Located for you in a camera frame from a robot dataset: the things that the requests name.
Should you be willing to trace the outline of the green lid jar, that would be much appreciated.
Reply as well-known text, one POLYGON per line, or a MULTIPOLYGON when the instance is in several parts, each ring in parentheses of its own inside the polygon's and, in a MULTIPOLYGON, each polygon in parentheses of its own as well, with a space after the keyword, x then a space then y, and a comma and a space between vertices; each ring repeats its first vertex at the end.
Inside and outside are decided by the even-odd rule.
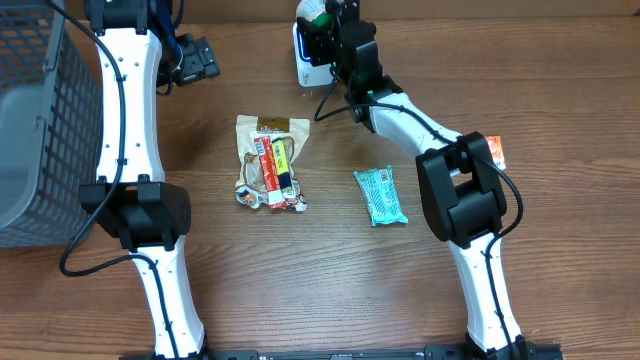
POLYGON ((296 7, 296 18, 304 18, 304 21, 298 21, 299 29, 309 24, 329 29, 333 24, 333 17, 326 11, 325 0, 300 0, 296 7))

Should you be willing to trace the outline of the red snack bar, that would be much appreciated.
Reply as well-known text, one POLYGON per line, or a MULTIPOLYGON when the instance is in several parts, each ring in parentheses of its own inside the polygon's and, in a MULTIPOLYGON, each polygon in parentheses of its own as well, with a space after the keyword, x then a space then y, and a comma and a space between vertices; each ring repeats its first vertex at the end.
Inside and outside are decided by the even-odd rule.
POLYGON ((279 185, 271 139, 268 136, 257 137, 254 145, 261 164, 268 205, 271 209, 285 208, 286 201, 279 185))

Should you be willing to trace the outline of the yellow black tube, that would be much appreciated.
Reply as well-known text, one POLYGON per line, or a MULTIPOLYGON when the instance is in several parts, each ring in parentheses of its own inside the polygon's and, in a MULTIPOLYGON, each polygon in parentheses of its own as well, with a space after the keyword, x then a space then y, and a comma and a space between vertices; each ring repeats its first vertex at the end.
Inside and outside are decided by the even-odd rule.
POLYGON ((285 141, 282 138, 273 141, 272 150, 274 154, 274 162, 276 165, 279 185, 281 191, 283 192, 283 196, 293 197, 294 188, 285 141))

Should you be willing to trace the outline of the beige snack bag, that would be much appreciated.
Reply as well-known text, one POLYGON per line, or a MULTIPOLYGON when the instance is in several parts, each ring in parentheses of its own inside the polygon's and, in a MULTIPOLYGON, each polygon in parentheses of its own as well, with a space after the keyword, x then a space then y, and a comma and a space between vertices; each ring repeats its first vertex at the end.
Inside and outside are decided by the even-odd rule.
POLYGON ((236 200, 252 209, 306 211, 293 162, 309 133, 308 119, 239 115, 236 140, 241 169, 236 200))

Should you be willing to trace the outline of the teal white snack packet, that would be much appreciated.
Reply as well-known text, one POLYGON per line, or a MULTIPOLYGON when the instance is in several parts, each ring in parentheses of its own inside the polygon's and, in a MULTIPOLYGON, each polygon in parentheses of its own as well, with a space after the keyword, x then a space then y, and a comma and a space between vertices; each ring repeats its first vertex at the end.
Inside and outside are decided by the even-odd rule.
POLYGON ((353 175, 363 195, 372 227, 408 223, 395 188, 391 165, 354 171, 353 175))

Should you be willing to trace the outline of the orange white small packet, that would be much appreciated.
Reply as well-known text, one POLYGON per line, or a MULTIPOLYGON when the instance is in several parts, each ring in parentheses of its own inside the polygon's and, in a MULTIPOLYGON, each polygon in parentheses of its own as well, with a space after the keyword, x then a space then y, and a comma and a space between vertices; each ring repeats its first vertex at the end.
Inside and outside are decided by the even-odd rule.
POLYGON ((506 160, 503 152, 502 142, 500 136, 486 136, 489 150, 491 153, 491 158, 494 165, 500 170, 504 171, 507 169, 506 160))

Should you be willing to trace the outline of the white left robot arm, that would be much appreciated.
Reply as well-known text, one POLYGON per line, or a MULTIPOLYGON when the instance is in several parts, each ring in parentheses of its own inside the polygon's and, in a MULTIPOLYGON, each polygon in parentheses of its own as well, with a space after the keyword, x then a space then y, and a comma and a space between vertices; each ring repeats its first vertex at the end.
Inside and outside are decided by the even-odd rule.
POLYGON ((219 65, 206 39, 176 33, 183 9, 170 1, 88 0, 84 11, 89 23, 80 29, 101 61, 103 135, 96 178, 80 187, 79 201, 87 223, 98 224, 127 253, 71 270, 67 261, 79 242, 73 239, 59 269, 81 277, 134 263, 154 326, 152 358, 208 359, 186 266, 191 201, 185 188, 166 180, 156 100, 174 87, 218 76, 219 65))

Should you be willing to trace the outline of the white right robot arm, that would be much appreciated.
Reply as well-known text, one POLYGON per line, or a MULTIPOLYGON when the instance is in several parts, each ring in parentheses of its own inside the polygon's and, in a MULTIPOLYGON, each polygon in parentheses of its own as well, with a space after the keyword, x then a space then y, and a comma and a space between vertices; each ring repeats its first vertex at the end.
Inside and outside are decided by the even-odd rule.
POLYGON ((301 1, 295 30, 301 85, 343 83, 355 121, 414 158, 424 217, 451 250, 466 302, 467 344, 459 355, 527 358, 499 257, 509 232, 503 188, 513 183, 494 163, 487 139, 449 130, 412 103, 384 73, 377 28, 361 19, 359 2, 301 1))

